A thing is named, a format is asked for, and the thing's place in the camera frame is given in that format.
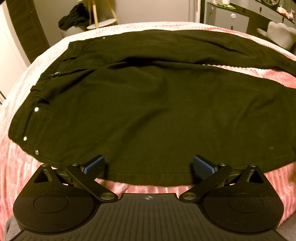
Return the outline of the white round side table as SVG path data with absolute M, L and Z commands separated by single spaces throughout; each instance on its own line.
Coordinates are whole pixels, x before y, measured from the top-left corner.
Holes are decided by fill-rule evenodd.
M 89 22 L 86 30 L 95 30 L 98 28 L 118 25 L 118 18 L 110 1 L 83 1 L 79 0 L 76 3 L 83 3 L 89 13 Z

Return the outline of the black clothes pile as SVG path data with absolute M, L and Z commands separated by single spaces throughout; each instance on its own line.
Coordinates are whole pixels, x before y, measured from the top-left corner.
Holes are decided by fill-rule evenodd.
M 66 16 L 63 16 L 58 21 L 58 27 L 66 31 L 74 26 L 88 26 L 90 20 L 90 15 L 88 9 L 84 3 L 79 3 L 71 9 L 70 13 Z

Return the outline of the grey dresser with knobs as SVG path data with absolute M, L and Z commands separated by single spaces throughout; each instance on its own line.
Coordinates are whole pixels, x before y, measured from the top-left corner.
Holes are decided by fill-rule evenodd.
M 233 9 L 223 7 L 217 1 L 205 1 L 204 23 L 254 36 L 258 35 L 258 29 L 266 31 L 269 22 L 295 27 L 294 21 L 260 1 L 230 1 L 230 5 Z

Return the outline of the pink ribbed bed blanket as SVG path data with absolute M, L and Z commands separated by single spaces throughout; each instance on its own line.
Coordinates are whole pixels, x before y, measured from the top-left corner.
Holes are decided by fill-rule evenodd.
M 4 231 L 6 221 L 13 215 L 12 207 L 16 197 L 41 164 L 32 156 L 26 154 L 18 145 L 8 138 L 8 129 L 11 120 L 15 112 L 29 94 L 30 88 L 37 82 L 41 73 L 43 73 L 45 69 L 49 67 L 49 65 L 52 64 L 53 61 L 68 48 L 68 44 L 70 42 L 148 29 L 162 29 L 170 31 L 209 30 L 229 33 L 231 36 L 238 35 L 240 37 L 253 40 L 258 44 L 274 49 L 280 54 L 295 61 L 294 54 L 266 40 L 233 30 L 192 22 L 149 22 L 122 24 L 99 28 L 97 30 L 79 33 L 62 39 L 42 55 L 37 57 L 37 59 L 29 66 L 21 78 L 16 82 L 12 91 L 4 101 L 4 104 L 1 106 L 1 240 L 3 240 L 3 233 L 6 232 Z M 261 70 L 255 68 L 237 68 L 230 66 L 219 67 L 227 70 L 234 70 L 236 72 L 250 74 L 256 77 L 263 77 L 276 81 L 286 87 L 295 88 L 295 77 L 292 77 L 291 75 L 284 72 L 275 70 Z M 275 188 L 284 205 L 284 213 L 280 221 L 281 225 L 295 212 L 295 181 L 292 181 L 292 178 L 295 178 L 295 162 L 283 166 L 277 170 L 265 173 L 265 175 Z M 115 191 L 117 194 L 132 192 L 175 192 L 179 195 L 181 191 L 186 191 L 191 187 L 165 187 L 151 185 L 140 186 L 118 182 L 114 183 L 112 181 L 104 181 L 101 179 L 96 179 L 96 181 L 105 185 L 106 187 L 110 187 L 111 190 Z

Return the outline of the black pants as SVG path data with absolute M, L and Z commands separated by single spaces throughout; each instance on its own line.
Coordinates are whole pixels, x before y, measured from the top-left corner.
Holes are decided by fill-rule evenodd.
M 295 89 L 224 66 L 295 75 L 295 61 L 229 33 L 75 41 L 31 88 L 8 135 L 56 168 L 102 155 L 104 178 L 133 185 L 189 185 L 197 154 L 263 172 L 295 161 Z

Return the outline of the dark wooden door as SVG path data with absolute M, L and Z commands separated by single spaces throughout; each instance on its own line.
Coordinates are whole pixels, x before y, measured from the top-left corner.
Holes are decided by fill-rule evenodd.
M 20 44 L 30 61 L 49 49 L 33 0 L 7 0 L 8 12 Z

